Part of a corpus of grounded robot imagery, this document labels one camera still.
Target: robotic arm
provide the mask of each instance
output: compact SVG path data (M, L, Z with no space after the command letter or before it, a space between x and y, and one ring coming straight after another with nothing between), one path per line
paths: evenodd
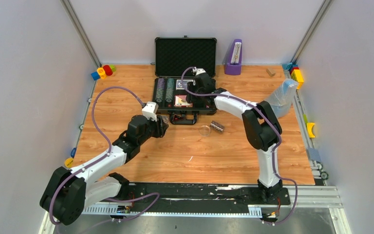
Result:
M187 89L197 94L222 94L222 96L198 97L192 94L187 95L188 102L203 101L207 105L215 105L218 110L229 112L243 121L247 140L256 149L260 175L258 179L259 188L262 189L262 198L269 201L276 198L282 189L282 180L274 173L278 172L277 149L275 149L275 165L272 162L272 150L279 139L273 129L266 123L260 123L262 117L249 105L256 106L263 115L273 124L279 134L282 133L281 126L276 118L270 104L267 101L260 103L250 102L238 98L223 88L216 89L215 80L212 79L204 69L193 69L194 82L187 84Z
M142 109L143 115L133 116L128 128L112 143L110 154L94 166L85 170L85 165L103 157L108 150L79 166L67 170L56 169L45 189L39 205L49 211L51 200L57 187L71 174L84 169L75 175L61 189L54 203L54 217L65 225L73 223L82 211L92 204L108 197L125 199L128 195L129 181L117 173L109 174L105 179L96 182L112 169L122 166L133 159L141 145L149 138L161 138L166 133L168 123L165 117L156 115L158 106L148 102Z

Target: case handle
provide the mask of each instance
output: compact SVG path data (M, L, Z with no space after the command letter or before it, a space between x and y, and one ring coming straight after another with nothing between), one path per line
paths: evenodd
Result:
M186 114L180 114L179 116L175 113L170 114L170 123L172 124L183 124L183 125L193 125L197 123L197 113L193 113L193 119L187 119Z

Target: open case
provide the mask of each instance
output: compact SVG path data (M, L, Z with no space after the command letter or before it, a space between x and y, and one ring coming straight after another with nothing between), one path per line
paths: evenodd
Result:
M156 38L155 74L152 101L158 104L157 113L169 114L172 124L195 124L198 115L213 115L215 106L203 102L187 103L187 92L181 83L183 71L191 66L203 68L210 77L216 75L215 38ZM188 71L184 82L193 82L194 75Z

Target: yellow toy block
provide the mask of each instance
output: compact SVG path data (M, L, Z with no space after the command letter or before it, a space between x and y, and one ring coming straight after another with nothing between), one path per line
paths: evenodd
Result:
M292 77L293 80L299 82L297 89L300 89L303 85L303 77L302 77L302 73L300 72L300 70L294 69L292 74L290 74L290 76Z
M101 79L107 78L107 74L105 73L104 68L102 67L98 68L97 72L98 72L99 77L101 77Z
M310 138L315 138L316 136L313 134L313 126L315 123L307 123L306 128L307 128L307 134L309 135Z

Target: green object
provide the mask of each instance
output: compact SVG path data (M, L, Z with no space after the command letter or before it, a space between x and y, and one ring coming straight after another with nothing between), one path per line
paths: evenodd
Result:
M307 117L306 117L306 114L303 114L303 120L304 120L304 124L307 124Z
M114 65L110 65L110 67L111 67L112 72L115 72L117 70Z

